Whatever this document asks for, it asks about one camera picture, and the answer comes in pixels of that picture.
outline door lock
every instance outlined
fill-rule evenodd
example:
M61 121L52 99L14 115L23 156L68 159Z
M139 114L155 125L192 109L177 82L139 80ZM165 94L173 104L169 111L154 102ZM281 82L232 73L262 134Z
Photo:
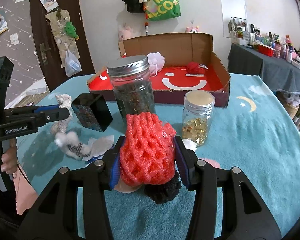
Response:
M43 65L46 66L46 65L48 65L48 59L47 59L46 51L51 50L51 48L46 48L45 49L44 43L41 43L39 45L39 47L40 47L40 52L41 52L41 57L42 57Z

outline dark brown door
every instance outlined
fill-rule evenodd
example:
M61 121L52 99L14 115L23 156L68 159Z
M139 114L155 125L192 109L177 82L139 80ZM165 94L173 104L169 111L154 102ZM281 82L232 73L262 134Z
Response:
M57 0L59 8L68 10L70 20L75 26L76 33L80 39L76 40L78 51L80 54L80 64L82 71L74 76L94 74L92 60L83 29L79 0ZM55 43L51 32L49 21L45 15L47 11L42 6L40 0L30 0L30 17L32 33L34 38L35 49L40 61L40 66L45 76L46 83L50 91L57 88L69 78L66 76L65 68L61 68L61 59L58 46ZM51 48L46 51L48 64L44 65L40 52L40 44L44 43L45 48Z

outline black glossy cube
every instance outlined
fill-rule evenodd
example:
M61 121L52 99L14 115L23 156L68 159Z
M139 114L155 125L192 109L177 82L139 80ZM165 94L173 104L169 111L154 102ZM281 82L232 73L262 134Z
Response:
M107 103L100 94L81 94L72 101L71 107L85 128L104 132L113 120Z

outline table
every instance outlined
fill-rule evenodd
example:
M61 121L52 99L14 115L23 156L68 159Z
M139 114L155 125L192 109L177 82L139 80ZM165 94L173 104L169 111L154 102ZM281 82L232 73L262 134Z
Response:
M68 93L76 98L88 93L90 76L71 78L40 105L56 104L55 95ZM83 143L90 137L114 135L115 142L125 132L116 103L108 102L114 120L104 132L83 128L77 118L69 124ZM157 104L156 112L181 132L183 106ZM231 74L228 108L215 108L206 144L198 157L217 161L221 168L240 167L256 187L285 235L300 216L300 137L287 112L258 76ZM85 162L63 154L50 134L51 124L36 134L19 138L18 158L34 189L40 193L61 167L82 168ZM105 198L114 239L185 239L195 192L182 186L171 202L156 205L143 188L130 194L106 191ZM84 235L82 191L78 195L79 235ZM222 195L218 189L216 234L221 233Z
M258 75L272 91L300 96L300 69L286 60L235 43L231 45L228 60L230 73Z

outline red yarn ball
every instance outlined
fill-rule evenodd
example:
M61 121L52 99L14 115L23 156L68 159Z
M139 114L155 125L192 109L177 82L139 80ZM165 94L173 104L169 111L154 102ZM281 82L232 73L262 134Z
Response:
M199 67L199 63L197 63L197 62L190 62L187 65L187 72L189 74L192 74L192 75L197 75L197 74L204 75L205 72L206 72L206 70L203 67Z
M122 180L129 186L170 181L175 174L175 135L156 114L127 114L126 140L120 149Z

